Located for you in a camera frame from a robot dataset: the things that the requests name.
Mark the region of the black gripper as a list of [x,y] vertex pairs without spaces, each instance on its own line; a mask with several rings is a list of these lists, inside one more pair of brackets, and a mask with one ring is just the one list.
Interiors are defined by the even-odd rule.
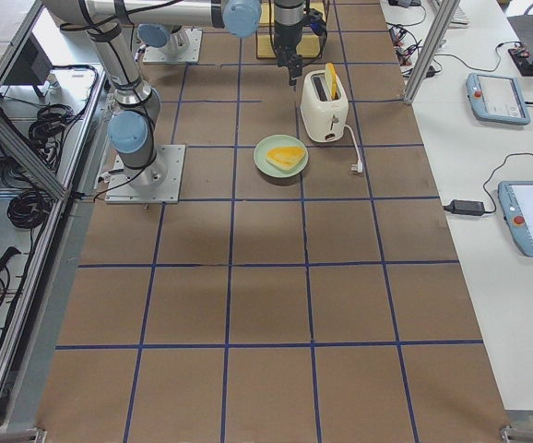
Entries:
[[274,22],[274,52],[279,67],[286,67],[289,71],[289,85],[295,86],[301,77],[302,57],[294,49],[283,48],[283,44],[298,42],[302,37],[302,18],[292,24]]

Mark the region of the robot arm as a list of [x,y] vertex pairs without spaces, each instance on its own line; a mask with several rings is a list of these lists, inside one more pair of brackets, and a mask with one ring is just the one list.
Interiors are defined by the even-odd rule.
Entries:
[[[253,35],[259,25],[259,1],[45,1],[50,13],[62,19],[65,31],[85,31],[107,73],[119,89],[140,83],[138,66],[123,38],[123,26],[193,25],[225,29],[237,38]],[[297,46],[307,20],[303,1],[274,3],[274,54],[277,66],[288,69],[289,84],[302,76]]]
[[160,97],[141,75],[119,24],[104,24],[88,35],[114,86],[113,116],[108,138],[124,166],[132,186],[149,186],[162,178],[157,160],[154,128]]

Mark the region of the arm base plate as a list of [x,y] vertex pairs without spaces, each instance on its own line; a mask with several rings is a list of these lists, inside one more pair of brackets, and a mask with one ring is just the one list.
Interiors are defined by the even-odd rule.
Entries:
[[201,29],[180,29],[173,33],[168,42],[156,48],[148,46],[143,63],[148,65],[196,64],[199,60],[203,31]]
[[157,204],[179,202],[184,168],[185,145],[159,145],[155,161],[142,172],[124,167],[118,154],[114,169],[123,169],[110,178],[103,197],[108,204]]

